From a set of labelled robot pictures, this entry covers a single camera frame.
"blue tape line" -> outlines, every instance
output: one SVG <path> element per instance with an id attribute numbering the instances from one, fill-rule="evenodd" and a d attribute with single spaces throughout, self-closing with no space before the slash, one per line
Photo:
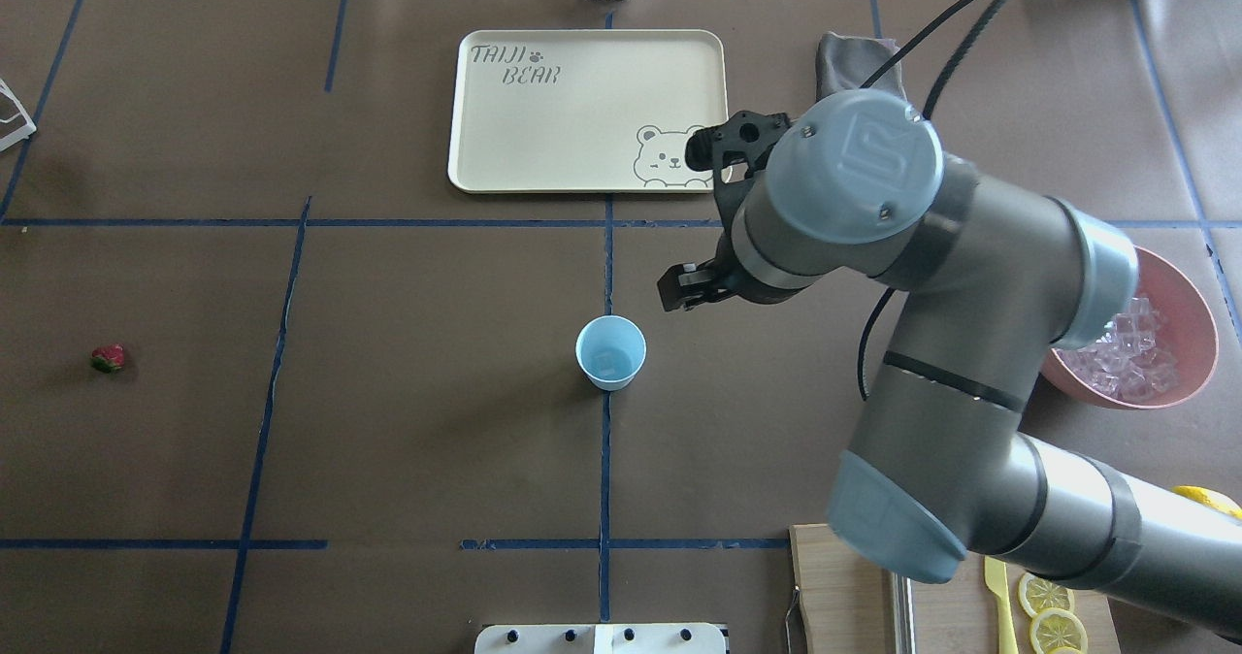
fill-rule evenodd
<path id="1" fill-rule="evenodd" d="M 236 540 L 6 539 L 0 550 L 236 550 Z M 252 550 L 327 550 L 328 540 L 261 540 Z"/>
<path id="2" fill-rule="evenodd" d="M 233 583 L 229 591 L 229 612 L 225 614 L 225 632 L 220 637 L 220 654 L 229 654 L 232 649 L 232 633 L 237 625 L 237 603 L 241 601 L 241 582 L 246 575 L 246 550 L 237 550 L 237 561 L 233 565 Z"/>
<path id="3" fill-rule="evenodd" d="M 1109 220 L 1119 230 L 1199 230 L 1200 222 L 1192 220 Z"/>
<path id="4" fill-rule="evenodd" d="M 612 618 L 609 602 L 612 550 L 612 393 L 604 392 L 604 432 L 600 443 L 600 622 Z"/>
<path id="5" fill-rule="evenodd" d="M 1242 319 L 1238 319 L 1238 309 L 1235 304 L 1233 288 L 1230 287 L 1228 277 L 1225 274 L 1225 266 L 1221 264 L 1221 252 L 1216 248 L 1216 240 L 1212 238 L 1212 230 L 1210 222 L 1207 222 L 1207 213 L 1203 211 L 1203 202 L 1199 195 L 1199 185 L 1195 182 L 1195 177 L 1190 171 L 1190 163 L 1186 160 L 1186 150 L 1182 145 L 1181 137 L 1177 133 L 1177 127 L 1172 123 L 1172 112 L 1169 109 L 1169 101 L 1164 92 L 1164 84 L 1160 83 L 1160 74 L 1156 72 L 1156 62 L 1151 56 L 1151 47 L 1148 43 L 1148 30 L 1143 22 L 1143 11 L 1139 9 L 1139 0 L 1130 0 L 1130 10 L 1134 12 L 1134 24 L 1138 26 L 1139 31 L 1139 47 L 1143 50 L 1143 60 L 1148 66 L 1148 74 L 1151 78 L 1151 86 L 1156 91 L 1156 99 L 1160 102 L 1160 113 L 1164 115 L 1165 125 L 1169 129 L 1169 137 L 1172 140 L 1174 154 L 1177 158 L 1177 166 L 1181 168 L 1181 174 L 1186 180 L 1186 186 L 1190 190 L 1190 202 L 1195 207 L 1195 216 L 1199 217 L 1200 230 L 1202 230 L 1203 242 L 1207 242 L 1207 248 L 1212 261 L 1212 266 L 1216 269 L 1216 279 L 1220 283 L 1221 295 L 1225 297 L 1225 305 L 1228 309 L 1230 319 L 1232 319 L 1233 336 L 1242 345 Z"/>
<path id="6" fill-rule="evenodd" d="M 236 540 L 0 540 L 0 550 L 236 550 Z"/>
<path id="7" fill-rule="evenodd" d="M 225 630 L 220 642 L 220 654 L 229 654 L 232 648 L 232 633 L 237 622 L 237 604 L 241 602 L 241 585 L 246 577 L 246 552 L 250 549 L 251 530 L 255 526 L 255 508 L 258 504 L 258 486 L 263 477 L 263 459 L 267 455 L 267 437 L 272 428 L 272 412 L 276 410 L 276 380 L 284 362 L 284 341 L 289 333 L 289 305 L 293 300 L 293 285 L 298 282 L 298 268 L 302 264 L 302 242 L 307 235 L 307 216 L 310 212 L 310 197 L 302 206 L 302 220 L 298 221 L 298 237 L 293 242 L 293 262 L 289 264 L 289 282 L 284 288 L 284 305 L 281 309 L 281 328 L 276 334 L 276 354 L 272 356 L 272 375 L 267 380 L 267 401 L 263 403 L 263 421 L 258 427 L 258 447 L 255 450 L 255 468 L 250 475 L 250 495 L 246 499 L 246 516 L 241 522 L 241 540 L 237 546 L 237 561 L 233 566 L 233 583 L 229 593 L 229 611 L 225 614 Z"/>
<path id="8" fill-rule="evenodd" d="M 714 228 L 722 230 L 719 220 L 614 220 L 616 228 Z"/>
<path id="9" fill-rule="evenodd" d="M 467 552 L 502 552 L 507 550 L 599 550 L 601 540 L 462 540 L 461 550 Z M 612 550 L 785 550 L 789 539 L 768 537 L 609 537 L 607 551 Z M 607 597 L 601 592 L 601 601 Z"/>
<path id="10" fill-rule="evenodd" d="M 340 0 L 337 9 L 337 32 L 332 38 L 332 55 L 328 56 L 328 78 L 324 79 L 324 93 L 332 93 L 332 83 L 337 78 L 337 56 L 340 53 L 340 36 L 345 31 L 345 7 L 349 0 Z"/>
<path id="11" fill-rule="evenodd" d="M 604 314 L 612 314 L 612 195 L 604 199 Z"/>
<path id="12" fill-rule="evenodd" d="M 31 226 L 31 228 L 296 228 L 297 220 L 262 220 L 262 217 L 219 217 L 219 220 L 195 220 L 195 217 L 68 217 L 67 220 L 47 220 L 47 217 L 17 217 L 6 220 L 5 225 Z"/>
<path id="13" fill-rule="evenodd" d="M 604 220 L 339 220 L 320 217 L 314 228 L 602 228 Z"/>
<path id="14" fill-rule="evenodd" d="M 462 540 L 466 551 L 502 550 L 599 550 L 599 540 Z"/>
<path id="15" fill-rule="evenodd" d="M 883 26 L 879 25 L 879 0 L 871 0 L 871 29 L 876 37 L 884 37 Z"/>
<path id="16" fill-rule="evenodd" d="M 31 120 L 37 125 L 40 119 L 43 118 L 43 109 L 47 107 L 47 97 L 52 93 L 52 83 L 56 81 L 56 72 L 61 69 L 61 61 L 65 58 L 65 50 L 70 47 L 70 38 L 73 36 L 73 26 L 77 25 L 78 14 L 82 11 L 83 0 L 73 0 L 73 10 L 70 12 L 70 20 L 65 22 L 65 32 L 61 35 L 61 45 L 56 48 L 56 56 L 52 57 L 52 66 L 47 69 L 47 79 L 43 81 L 43 92 L 39 94 L 39 103 L 35 105 L 35 115 L 31 115 Z M 26 154 L 30 151 L 30 143 L 34 138 L 26 138 L 21 143 L 21 151 L 17 154 L 17 163 L 14 164 L 12 174 L 9 176 L 9 186 L 4 191 L 4 200 L 0 200 L 0 225 L 4 225 L 4 217 L 9 212 L 9 206 L 12 204 L 12 194 L 16 194 L 17 181 L 21 180 L 21 171 L 26 168 Z"/>
<path id="17" fill-rule="evenodd" d="M 617 539 L 616 550 L 785 550 L 789 539 L 737 537 L 737 539 Z"/>
<path id="18" fill-rule="evenodd" d="M 248 550 L 327 550 L 328 540 L 252 540 Z"/>
<path id="19" fill-rule="evenodd" d="M 289 217 L 14 217 L 4 225 L 30 228 L 296 228 Z M 315 217 L 310 228 L 532 228 L 599 230 L 607 220 L 388 220 Z M 612 220 L 614 230 L 719 230 L 719 220 Z"/>

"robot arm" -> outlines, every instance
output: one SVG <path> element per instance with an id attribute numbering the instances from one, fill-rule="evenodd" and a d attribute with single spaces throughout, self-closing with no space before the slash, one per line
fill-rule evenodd
<path id="1" fill-rule="evenodd" d="M 1017 433 L 1047 349 L 1089 344 L 1133 295 L 1125 235 L 945 154 L 873 89 L 794 124 L 737 114 L 687 163 L 714 170 L 724 233 L 660 279 L 666 310 L 775 304 L 842 266 L 909 292 L 830 500 L 851 547 L 928 583 L 996 555 L 1242 638 L 1242 522 Z"/>

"light blue cup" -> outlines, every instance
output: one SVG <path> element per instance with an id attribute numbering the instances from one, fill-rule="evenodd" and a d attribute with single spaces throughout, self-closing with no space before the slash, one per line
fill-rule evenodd
<path id="1" fill-rule="evenodd" d="M 630 319 L 607 314 L 591 319 L 578 334 L 578 365 L 600 390 L 630 385 L 647 360 L 647 340 Z"/>

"white tray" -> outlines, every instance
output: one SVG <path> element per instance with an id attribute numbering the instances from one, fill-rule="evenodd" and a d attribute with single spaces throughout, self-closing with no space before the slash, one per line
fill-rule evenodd
<path id="1" fill-rule="evenodd" d="M 457 52 L 448 177 L 469 194 L 708 191 L 686 140 L 727 118 L 708 31 L 474 31 Z"/>

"blue cap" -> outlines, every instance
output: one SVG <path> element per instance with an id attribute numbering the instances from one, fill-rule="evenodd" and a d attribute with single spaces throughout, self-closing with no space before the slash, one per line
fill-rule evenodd
<path id="1" fill-rule="evenodd" d="M 863 557 L 903 577 L 945 583 L 966 546 L 891 478 L 842 452 L 828 501 L 828 526 Z"/>
<path id="2" fill-rule="evenodd" d="M 1139 287 L 1139 256 L 1134 243 L 1122 230 L 1061 199 L 1052 199 L 1061 206 L 1078 233 L 1078 248 L 1083 261 L 1083 283 L 1078 295 L 1078 310 L 1056 349 L 1082 349 L 1099 339 L 1113 314 L 1125 309 Z"/>
<path id="3" fill-rule="evenodd" d="M 807 237 L 867 243 L 893 237 L 932 206 L 944 151 L 903 98 L 861 88 L 827 96 L 776 143 L 773 207 Z"/>

